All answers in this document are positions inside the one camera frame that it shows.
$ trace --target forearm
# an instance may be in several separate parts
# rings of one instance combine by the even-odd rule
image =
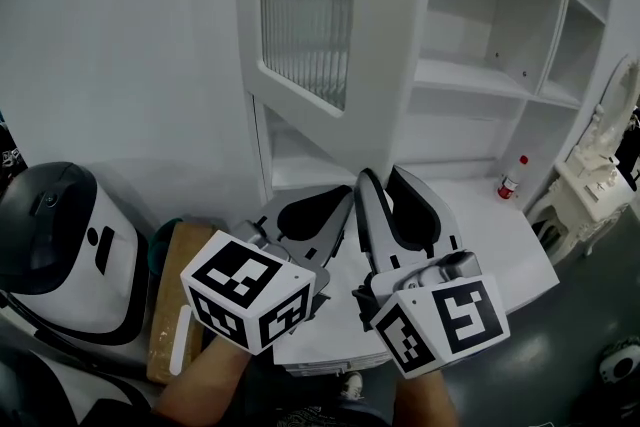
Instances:
[[[458,416],[442,372],[400,380],[396,388],[394,427],[457,427]]]
[[[155,413],[188,427],[217,424],[231,403],[251,354],[217,337],[167,386]]]

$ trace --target cabinet door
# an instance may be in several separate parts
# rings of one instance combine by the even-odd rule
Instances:
[[[426,0],[237,0],[245,88],[353,173],[386,177]]]

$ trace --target white cube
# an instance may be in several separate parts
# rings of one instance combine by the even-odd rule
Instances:
[[[180,274],[196,319],[251,354],[309,317],[315,277],[222,231]]]
[[[371,324],[407,379],[471,356],[510,335],[490,275],[395,292]]]

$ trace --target plastic bottle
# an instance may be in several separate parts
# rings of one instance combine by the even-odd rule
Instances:
[[[513,195],[524,175],[524,167],[528,163],[529,159],[527,156],[522,155],[518,163],[509,170],[504,180],[502,180],[500,187],[498,187],[498,196],[502,199],[509,199]]]

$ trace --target white sneaker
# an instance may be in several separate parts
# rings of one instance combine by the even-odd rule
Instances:
[[[347,400],[360,400],[362,398],[362,376],[358,372],[349,372],[344,376],[340,397]]]

